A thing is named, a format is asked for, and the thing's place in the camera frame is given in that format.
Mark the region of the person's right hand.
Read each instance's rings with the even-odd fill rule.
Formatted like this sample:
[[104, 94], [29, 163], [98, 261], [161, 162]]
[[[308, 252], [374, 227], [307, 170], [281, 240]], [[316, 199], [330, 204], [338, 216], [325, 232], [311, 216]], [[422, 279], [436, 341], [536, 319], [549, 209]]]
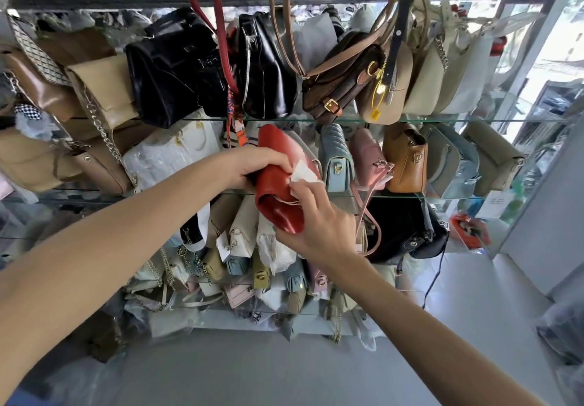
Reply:
[[330, 278], [347, 261], [357, 257], [356, 219], [336, 207], [322, 182], [290, 183], [304, 214], [305, 247], [291, 248]]

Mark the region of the red leather handbag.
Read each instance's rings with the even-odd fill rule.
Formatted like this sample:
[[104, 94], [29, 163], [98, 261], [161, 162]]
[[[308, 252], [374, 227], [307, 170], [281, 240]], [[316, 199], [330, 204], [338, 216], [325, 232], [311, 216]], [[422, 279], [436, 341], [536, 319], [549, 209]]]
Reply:
[[[318, 161], [307, 155], [303, 144], [275, 125], [266, 124], [259, 129], [258, 145], [286, 154], [292, 166], [299, 166], [302, 171], [309, 170], [306, 181], [321, 180]], [[292, 177], [293, 174], [287, 173], [280, 166], [268, 165], [263, 168], [255, 184], [255, 203], [260, 213], [275, 227], [289, 234], [298, 234], [304, 229], [304, 214], [289, 187]]]

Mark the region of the white wiping cloth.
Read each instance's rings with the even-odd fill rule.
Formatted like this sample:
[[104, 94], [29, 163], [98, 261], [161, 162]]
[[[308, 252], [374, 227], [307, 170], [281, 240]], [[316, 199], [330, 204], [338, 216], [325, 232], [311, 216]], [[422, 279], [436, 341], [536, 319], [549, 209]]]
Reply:
[[296, 163], [290, 176], [290, 183], [299, 181], [312, 183], [321, 181], [318, 167], [314, 162], [300, 160]]

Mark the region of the person's left forearm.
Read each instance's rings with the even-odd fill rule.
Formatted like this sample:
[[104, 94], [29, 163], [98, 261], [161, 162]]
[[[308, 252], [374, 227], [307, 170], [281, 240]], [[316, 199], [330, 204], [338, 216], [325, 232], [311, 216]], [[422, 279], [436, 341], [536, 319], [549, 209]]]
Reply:
[[227, 153], [52, 235], [0, 271], [0, 406], [26, 373], [229, 187]]

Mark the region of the orange striped scarf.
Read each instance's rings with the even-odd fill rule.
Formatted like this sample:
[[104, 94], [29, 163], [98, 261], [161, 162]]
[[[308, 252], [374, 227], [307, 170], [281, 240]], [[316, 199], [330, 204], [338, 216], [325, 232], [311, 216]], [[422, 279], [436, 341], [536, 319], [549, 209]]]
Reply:
[[228, 149], [249, 144], [245, 123], [231, 88], [228, 88], [225, 143]]

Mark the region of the black glossy leather handbag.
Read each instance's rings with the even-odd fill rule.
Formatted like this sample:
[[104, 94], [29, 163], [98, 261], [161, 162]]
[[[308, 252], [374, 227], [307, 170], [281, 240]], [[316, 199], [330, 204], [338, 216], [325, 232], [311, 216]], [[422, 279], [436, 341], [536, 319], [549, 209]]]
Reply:
[[238, 87], [244, 113], [257, 120], [283, 119], [297, 98], [297, 76], [280, 45], [282, 10], [238, 17]]

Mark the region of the pink handbag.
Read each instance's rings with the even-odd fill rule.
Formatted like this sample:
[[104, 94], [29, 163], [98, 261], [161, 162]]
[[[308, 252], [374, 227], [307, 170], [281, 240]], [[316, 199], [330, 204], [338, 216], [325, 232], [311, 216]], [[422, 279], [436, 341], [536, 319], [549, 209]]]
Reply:
[[393, 177], [394, 163], [386, 160], [369, 129], [359, 128], [350, 139], [354, 181], [359, 190], [382, 190]]

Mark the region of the brown patterned handbag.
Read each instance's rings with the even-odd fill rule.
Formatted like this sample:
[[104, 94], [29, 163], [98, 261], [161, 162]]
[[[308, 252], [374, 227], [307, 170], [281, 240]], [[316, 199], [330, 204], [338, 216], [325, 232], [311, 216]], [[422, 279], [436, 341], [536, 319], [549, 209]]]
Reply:
[[303, 110], [319, 124], [334, 122], [383, 66], [385, 50], [377, 43], [382, 34], [348, 32], [303, 80]]

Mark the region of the white plastic-wrapped handbag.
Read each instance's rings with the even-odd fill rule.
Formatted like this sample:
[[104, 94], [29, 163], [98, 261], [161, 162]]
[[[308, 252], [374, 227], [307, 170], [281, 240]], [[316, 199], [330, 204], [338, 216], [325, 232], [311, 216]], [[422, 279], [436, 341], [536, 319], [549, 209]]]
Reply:
[[220, 151], [215, 125], [209, 120], [181, 120], [156, 129], [122, 156], [134, 192], [165, 180], [177, 171]]

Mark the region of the beige handbag with yellow tag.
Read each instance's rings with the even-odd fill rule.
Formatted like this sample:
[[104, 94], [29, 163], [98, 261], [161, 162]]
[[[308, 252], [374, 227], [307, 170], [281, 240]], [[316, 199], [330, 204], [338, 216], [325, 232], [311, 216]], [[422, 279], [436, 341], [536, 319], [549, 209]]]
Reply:
[[382, 125], [398, 122], [404, 109], [412, 68], [411, 50], [402, 42], [389, 85], [382, 83], [383, 71], [380, 71], [355, 98], [356, 109], [365, 122]]

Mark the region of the caramel brown handbag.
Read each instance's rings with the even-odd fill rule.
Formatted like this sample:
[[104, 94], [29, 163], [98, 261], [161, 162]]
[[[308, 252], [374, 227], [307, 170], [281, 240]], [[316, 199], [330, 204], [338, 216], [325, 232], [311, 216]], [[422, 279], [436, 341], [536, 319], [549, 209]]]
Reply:
[[385, 127], [383, 154], [392, 163], [393, 177], [385, 185], [392, 193], [422, 193], [426, 186], [426, 138], [409, 123]]

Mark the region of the black quilted handbag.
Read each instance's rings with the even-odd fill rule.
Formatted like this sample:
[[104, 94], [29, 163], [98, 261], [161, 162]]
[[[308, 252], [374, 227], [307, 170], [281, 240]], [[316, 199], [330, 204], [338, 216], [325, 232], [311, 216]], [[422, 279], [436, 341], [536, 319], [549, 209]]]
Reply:
[[228, 113], [228, 86], [211, 29], [191, 8], [176, 9], [144, 29], [124, 52], [142, 122], [168, 129], [202, 108]]

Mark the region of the orange red packet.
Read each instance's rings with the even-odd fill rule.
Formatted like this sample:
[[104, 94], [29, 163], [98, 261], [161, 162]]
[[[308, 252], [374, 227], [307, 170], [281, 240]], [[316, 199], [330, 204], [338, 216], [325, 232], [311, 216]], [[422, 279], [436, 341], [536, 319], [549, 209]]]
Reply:
[[471, 218], [465, 213], [455, 213], [449, 221], [469, 250], [478, 250], [491, 245], [488, 227], [483, 221]]

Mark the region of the brown glossy leather handbag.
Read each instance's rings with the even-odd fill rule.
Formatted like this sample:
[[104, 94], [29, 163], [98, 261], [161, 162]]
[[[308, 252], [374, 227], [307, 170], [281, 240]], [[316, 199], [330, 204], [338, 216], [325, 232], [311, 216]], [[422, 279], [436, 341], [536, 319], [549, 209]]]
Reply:
[[26, 97], [38, 108], [62, 122], [86, 116], [74, 89], [48, 81], [20, 49], [0, 45], [0, 58]]

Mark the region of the tan soft handbag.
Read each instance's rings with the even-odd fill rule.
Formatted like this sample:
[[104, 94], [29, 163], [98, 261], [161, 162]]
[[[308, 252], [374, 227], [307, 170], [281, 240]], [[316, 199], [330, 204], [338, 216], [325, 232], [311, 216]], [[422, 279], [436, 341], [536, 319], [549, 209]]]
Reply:
[[0, 171], [14, 184], [40, 193], [75, 181], [83, 170], [46, 141], [24, 136], [12, 128], [0, 130]]

